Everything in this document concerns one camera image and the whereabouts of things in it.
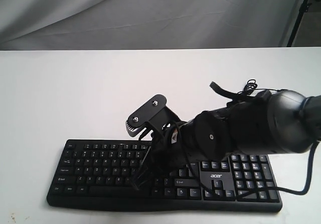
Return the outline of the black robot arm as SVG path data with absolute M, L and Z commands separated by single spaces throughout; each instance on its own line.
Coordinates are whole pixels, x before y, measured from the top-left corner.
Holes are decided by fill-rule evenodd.
M 206 160 L 231 154 L 271 155 L 309 152 L 320 142 L 320 97 L 288 89 L 257 91 L 246 86 L 233 93 L 212 82 L 211 89 L 229 101 L 182 121 L 161 94 L 154 95 L 126 120 L 130 136 L 150 134 L 151 143 L 131 179 L 142 189 L 151 179 Z

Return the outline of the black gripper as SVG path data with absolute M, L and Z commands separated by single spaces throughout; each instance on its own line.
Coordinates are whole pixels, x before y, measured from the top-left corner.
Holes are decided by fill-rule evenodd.
M 130 179 L 132 187 L 145 189 L 155 177 L 168 175 L 190 164 L 181 133 L 183 124 L 184 122 L 167 123 L 162 130 L 163 138 L 152 141 L 152 147 L 147 149 L 142 163 Z

